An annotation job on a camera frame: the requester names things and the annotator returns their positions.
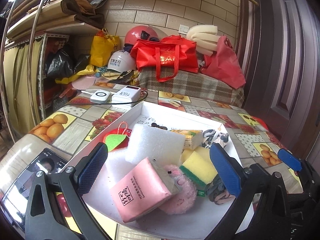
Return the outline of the pink red helmet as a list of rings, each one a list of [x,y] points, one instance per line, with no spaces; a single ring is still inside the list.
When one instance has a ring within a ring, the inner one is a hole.
[[[159,40],[157,33],[146,25],[131,28],[125,35],[125,44],[134,45],[137,40]]]

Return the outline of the cow print cloth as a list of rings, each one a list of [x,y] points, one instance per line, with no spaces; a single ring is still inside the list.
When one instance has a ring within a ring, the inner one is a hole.
[[[213,143],[219,144],[222,148],[225,148],[229,141],[229,134],[217,132],[214,129],[205,130],[202,133],[203,142],[201,146],[204,148],[210,148]]]

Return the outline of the metal shelf rack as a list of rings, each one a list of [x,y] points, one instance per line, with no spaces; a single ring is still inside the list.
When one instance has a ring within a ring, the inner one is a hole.
[[[29,102],[31,107],[31,115],[35,125],[45,119],[44,104],[44,58],[47,49],[47,40],[50,37],[61,38],[60,34],[51,34],[51,29],[67,28],[73,31],[78,25],[87,25],[94,30],[103,27],[102,14],[89,15],[81,11],[76,0],[25,0],[24,7],[28,8],[35,2],[39,2],[31,13],[25,15],[20,21],[11,25],[11,18],[15,17],[19,11],[23,10],[22,6],[13,4],[10,8],[7,18],[5,18],[5,26],[1,38],[1,100],[3,103],[3,113],[9,134],[14,142],[19,140],[23,134],[15,132],[9,119],[9,107],[7,93],[5,91],[4,82],[4,53],[6,50],[28,43],[28,62],[27,62],[27,80],[31,81],[31,64],[33,54],[33,43],[38,39],[43,39],[42,49],[39,60],[39,70],[37,76],[37,106],[39,109],[40,120],[35,118],[35,105],[32,97],[32,87],[28,84]]]

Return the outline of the pink plush toy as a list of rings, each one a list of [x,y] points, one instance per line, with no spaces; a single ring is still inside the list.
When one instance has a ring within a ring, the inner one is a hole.
[[[176,165],[165,165],[164,169],[174,180],[178,193],[159,206],[168,215],[186,213],[195,204],[197,189],[195,184]]]

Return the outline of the yellow curtain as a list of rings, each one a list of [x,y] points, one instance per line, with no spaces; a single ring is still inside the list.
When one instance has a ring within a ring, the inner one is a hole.
[[[34,126],[29,102],[28,84],[32,87],[32,97],[35,105],[35,118],[40,120],[37,106],[37,76],[43,39],[33,43],[31,64],[31,81],[27,80],[27,62],[29,44],[21,44],[4,53],[4,82],[7,93],[9,119],[15,132],[27,134]]]

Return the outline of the red plastic bag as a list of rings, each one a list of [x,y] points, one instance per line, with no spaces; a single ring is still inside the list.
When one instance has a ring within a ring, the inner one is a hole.
[[[251,121],[252,121],[252,125],[261,126],[265,131],[269,131],[267,124],[265,124],[265,122],[262,119],[257,118],[255,116],[251,116]]]

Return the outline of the dark red fabric bag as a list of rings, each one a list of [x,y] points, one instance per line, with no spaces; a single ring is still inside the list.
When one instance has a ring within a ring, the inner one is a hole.
[[[212,56],[204,55],[204,66],[200,72],[220,80],[233,89],[239,89],[246,83],[245,77],[232,44],[227,36],[221,36],[217,51]]]

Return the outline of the green yellow sponge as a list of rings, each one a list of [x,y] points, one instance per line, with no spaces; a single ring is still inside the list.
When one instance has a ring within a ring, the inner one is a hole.
[[[217,170],[210,160],[196,151],[184,151],[180,157],[180,170],[199,187],[206,187],[217,175]]]

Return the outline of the white helmet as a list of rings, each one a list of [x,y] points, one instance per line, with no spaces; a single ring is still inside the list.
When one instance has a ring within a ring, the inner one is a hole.
[[[129,72],[136,70],[136,61],[127,51],[119,50],[111,55],[107,69],[119,73]]]

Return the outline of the plaid covered bench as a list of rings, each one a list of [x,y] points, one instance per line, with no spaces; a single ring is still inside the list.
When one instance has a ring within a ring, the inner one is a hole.
[[[144,68],[138,76],[139,85],[147,90],[181,94],[208,101],[241,107],[245,100],[242,87],[234,89],[226,83],[200,73],[180,70],[171,80],[158,82],[154,68]]]

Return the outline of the pink tissue pack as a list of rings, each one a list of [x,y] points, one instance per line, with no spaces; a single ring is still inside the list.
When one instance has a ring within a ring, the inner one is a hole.
[[[167,171],[148,158],[140,161],[111,190],[112,200],[124,223],[150,213],[178,193]]]

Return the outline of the bright red tote bag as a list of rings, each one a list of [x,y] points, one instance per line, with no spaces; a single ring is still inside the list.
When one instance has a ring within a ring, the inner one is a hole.
[[[179,70],[197,73],[196,42],[180,35],[171,35],[159,42],[138,39],[130,55],[136,60],[138,71],[146,67],[156,68],[158,82],[173,79]]]

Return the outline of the red plush apple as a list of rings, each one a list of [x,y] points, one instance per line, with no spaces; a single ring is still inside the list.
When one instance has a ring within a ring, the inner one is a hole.
[[[123,121],[118,128],[107,132],[101,142],[107,146],[108,152],[126,148],[129,144],[131,132],[132,129],[129,129],[128,123]]]

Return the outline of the yellow shopping bag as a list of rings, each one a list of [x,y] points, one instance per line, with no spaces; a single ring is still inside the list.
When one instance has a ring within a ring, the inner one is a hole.
[[[110,35],[106,28],[98,31],[93,37],[89,63],[96,67],[108,64],[111,55],[120,48],[120,37]]]

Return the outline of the white foam block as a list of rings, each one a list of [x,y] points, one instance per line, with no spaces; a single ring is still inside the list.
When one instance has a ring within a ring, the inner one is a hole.
[[[108,153],[105,163],[107,177],[118,182],[145,158],[159,166],[178,165],[184,142],[185,136],[181,134],[135,124],[128,145]]]

